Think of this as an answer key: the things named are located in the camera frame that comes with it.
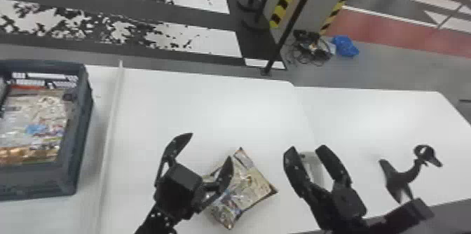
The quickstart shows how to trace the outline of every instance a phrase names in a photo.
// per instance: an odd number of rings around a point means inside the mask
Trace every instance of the white table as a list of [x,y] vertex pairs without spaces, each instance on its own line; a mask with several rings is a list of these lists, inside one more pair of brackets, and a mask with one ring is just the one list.
[[[115,90],[118,69],[88,71],[95,109],[77,194],[1,203],[5,233],[134,233],[153,205],[163,149],[183,132],[194,136],[178,161],[193,171],[211,171],[241,146],[279,190],[244,214],[230,233],[318,228],[282,169],[282,154],[291,145],[299,151],[314,151],[321,144],[333,149],[368,207],[367,216],[397,206],[384,187],[378,159],[406,170],[417,144],[433,146],[444,166],[425,168],[412,191],[429,205],[470,197],[471,183],[459,179],[471,170],[471,128],[435,92],[294,88],[283,81],[140,69],[126,69],[121,90]],[[95,147],[104,145],[107,129],[101,171]],[[330,190],[330,178],[323,175],[321,183]],[[100,220],[97,232],[95,220]],[[204,213],[176,229],[181,234],[229,233]]]
[[292,84],[126,69],[116,117],[101,234],[136,231],[154,204],[153,181],[163,149],[184,132],[194,136],[178,156],[180,163],[205,174],[243,147],[279,194],[244,214],[230,232],[203,213],[178,224],[179,233],[293,233],[317,228],[282,168],[282,155],[291,145],[316,145]]
[[[296,88],[316,145],[330,147],[348,169],[353,188],[379,216],[397,207],[385,188],[385,158],[400,172],[418,144],[436,150],[442,168],[424,167],[410,184],[428,205],[471,198],[471,127],[438,92]],[[325,173],[324,184],[331,179]]]
[[83,234],[95,232],[100,198],[102,149],[116,83],[117,68],[87,67],[94,107],[73,196],[0,203],[0,232],[8,234]]

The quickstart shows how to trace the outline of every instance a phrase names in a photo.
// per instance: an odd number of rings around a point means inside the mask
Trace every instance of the blue bag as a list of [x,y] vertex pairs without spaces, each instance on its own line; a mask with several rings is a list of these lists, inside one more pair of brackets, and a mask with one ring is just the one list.
[[334,36],[331,42],[336,46],[337,53],[343,57],[355,57],[360,54],[348,36]]

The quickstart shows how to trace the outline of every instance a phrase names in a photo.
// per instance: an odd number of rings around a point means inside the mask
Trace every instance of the chip bag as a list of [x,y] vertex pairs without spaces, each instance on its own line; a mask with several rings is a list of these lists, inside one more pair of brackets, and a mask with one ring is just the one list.
[[[258,171],[242,148],[231,158],[234,166],[231,183],[226,191],[207,207],[213,217],[227,229],[232,229],[242,214],[251,207],[278,192]],[[219,167],[203,179],[214,181],[220,169]]]

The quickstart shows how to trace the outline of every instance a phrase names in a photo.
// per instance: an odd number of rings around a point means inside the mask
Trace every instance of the plastic crate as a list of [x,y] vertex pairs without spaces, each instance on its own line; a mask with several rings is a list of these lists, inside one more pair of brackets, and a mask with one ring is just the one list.
[[[93,108],[88,73],[82,64],[42,60],[0,60],[0,77],[13,72],[78,76],[74,111],[68,118],[55,161],[0,167],[0,201],[73,195],[79,180],[88,124]],[[0,96],[3,103],[5,96]]]

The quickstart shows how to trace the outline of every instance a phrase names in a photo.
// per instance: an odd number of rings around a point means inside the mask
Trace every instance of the robotic arm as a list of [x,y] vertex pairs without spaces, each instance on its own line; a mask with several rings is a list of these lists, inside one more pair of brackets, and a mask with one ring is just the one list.
[[[363,219],[367,208],[352,188],[352,179],[340,159],[327,146],[321,146],[315,152],[334,180],[331,192],[310,180],[294,147],[285,152],[283,165],[294,191],[308,203],[322,230],[330,230],[334,234],[398,234],[434,216],[430,208],[417,198],[384,215],[382,222],[369,226]],[[427,153],[421,156],[433,156],[427,161],[441,165],[435,155]]]
[[189,220],[214,202],[227,189],[233,176],[230,157],[214,182],[205,183],[198,174],[176,161],[193,134],[175,137],[165,148],[154,183],[156,201],[144,223],[135,234],[177,234],[174,229],[181,220]]

